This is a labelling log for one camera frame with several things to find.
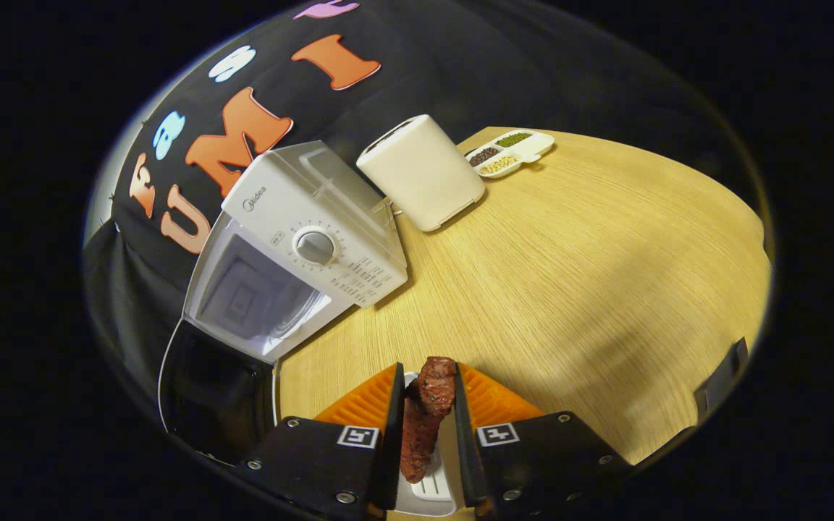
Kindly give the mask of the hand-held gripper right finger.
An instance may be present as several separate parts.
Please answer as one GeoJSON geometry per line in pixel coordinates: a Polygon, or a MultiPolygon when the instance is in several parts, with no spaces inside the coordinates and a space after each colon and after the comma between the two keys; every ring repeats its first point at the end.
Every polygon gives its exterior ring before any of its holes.
{"type": "Polygon", "coordinates": [[[461,488],[477,518],[563,518],[634,466],[575,413],[545,413],[466,364],[455,378],[461,488]]]}

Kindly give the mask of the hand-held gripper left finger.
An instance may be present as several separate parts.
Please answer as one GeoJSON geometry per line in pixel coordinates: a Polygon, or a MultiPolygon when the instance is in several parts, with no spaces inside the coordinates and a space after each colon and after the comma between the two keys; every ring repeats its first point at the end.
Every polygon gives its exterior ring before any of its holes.
{"type": "Polygon", "coordinates": [[[384,520],[397,498],[404,393],[394,363],[317,418],[282,419],[234,479],[298,519],[384,520]]]}

